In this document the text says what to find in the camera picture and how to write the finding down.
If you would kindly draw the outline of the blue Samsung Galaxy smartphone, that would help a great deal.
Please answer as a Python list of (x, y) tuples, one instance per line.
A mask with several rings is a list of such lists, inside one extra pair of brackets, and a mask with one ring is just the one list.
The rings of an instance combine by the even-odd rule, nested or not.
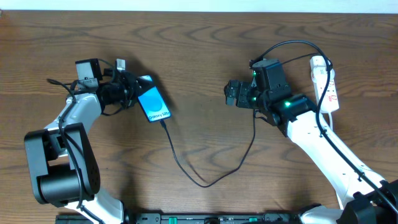
[(172, 116), (158, 88), (154, 85), (149, 91), (140, 93), (138, 102), (148, 120), (153, 123)]

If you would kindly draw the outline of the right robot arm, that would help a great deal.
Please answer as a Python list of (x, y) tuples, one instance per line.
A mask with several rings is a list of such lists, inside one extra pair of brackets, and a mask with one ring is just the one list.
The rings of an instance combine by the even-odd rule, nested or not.
[(363, 163), (317, 116), (307, 96), (293, 95), (277, 59), (252, 65), (251, 82), (230, 80), (226, 104), (254, 109), (298, 145), (334, 188), (339, 209), (312, 205), (294, 216), (297, 223), (397, 223), (397, 182), (387, 182)]

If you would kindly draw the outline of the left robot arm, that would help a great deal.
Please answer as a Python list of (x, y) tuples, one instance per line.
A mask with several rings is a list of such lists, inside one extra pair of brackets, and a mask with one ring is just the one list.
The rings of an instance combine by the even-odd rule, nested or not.
[(78, 78), (71, 84), (48, 80), (68, 95), (64, 109), (50, 124), (24, 137), (32, 191), (40, 204), (74, 210), (92, 223), (136, 223), (136, 215), (101, 186), (88, 133), (106, 106), (118, 103), (126, 110), (154, 82), (148, 75), (126, 71), (122, 59), (107, 69), (101, 69), (100, 62), (77, 61)]

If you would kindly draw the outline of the white USB charger plug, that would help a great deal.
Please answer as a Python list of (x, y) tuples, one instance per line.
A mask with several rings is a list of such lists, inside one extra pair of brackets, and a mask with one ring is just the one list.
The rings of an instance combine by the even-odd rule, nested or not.
[(310, 59), (310, 68), (311, 71), (321, 71), (323, 73), (327, 72), (326, 61), (321, 55), (313, 56)]

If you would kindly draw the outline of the white power strip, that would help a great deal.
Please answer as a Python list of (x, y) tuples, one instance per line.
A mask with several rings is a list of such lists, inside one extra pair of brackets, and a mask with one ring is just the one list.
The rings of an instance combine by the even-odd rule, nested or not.
[[(336, 92), (336, 85), (334, 81), (335, 71), (332, 69), (330, 72), (330, 81), (328, 82), (328, 88), (326, 89), (325, 96), (321, 103), (321, 113), (332, 113), (339, 109), (338, 96)], [(320, 97), (326, 87), (327, 73), (324, 67), (315, 67), (311, 72), (311, 78), (315, 90), (315, 98), (317, 103), (320, 101)]]

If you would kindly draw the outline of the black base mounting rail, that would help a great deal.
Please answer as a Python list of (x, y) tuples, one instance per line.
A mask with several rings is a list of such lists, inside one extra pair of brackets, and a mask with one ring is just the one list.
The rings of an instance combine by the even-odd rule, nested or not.
[(142, 213), (137, 216), (137, 224), (240, 224), (240, 223), (301, 223), (296, 215), (288, 213), (265, 213), (257, 215), (178, 215), (158, 213)]

